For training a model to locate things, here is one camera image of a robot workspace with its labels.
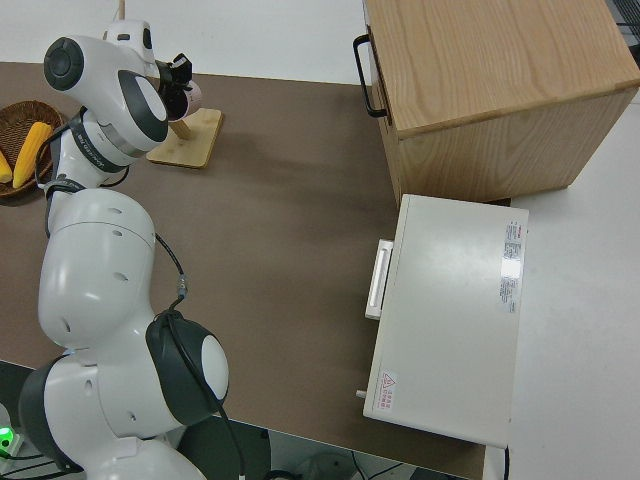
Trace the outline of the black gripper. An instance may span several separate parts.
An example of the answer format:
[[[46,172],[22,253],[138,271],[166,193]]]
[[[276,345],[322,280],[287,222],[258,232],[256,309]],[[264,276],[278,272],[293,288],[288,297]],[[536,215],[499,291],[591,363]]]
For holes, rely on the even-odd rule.
[[[173,61],[157,61],[159,72],[158,93],[160,95],[176,92],[178,89],[191,92],[193,90],[191,78],[181,78],[178,82],[174,79],[174,71],[178,73],[191,73],[192,63],[184,53],[178,54]]]

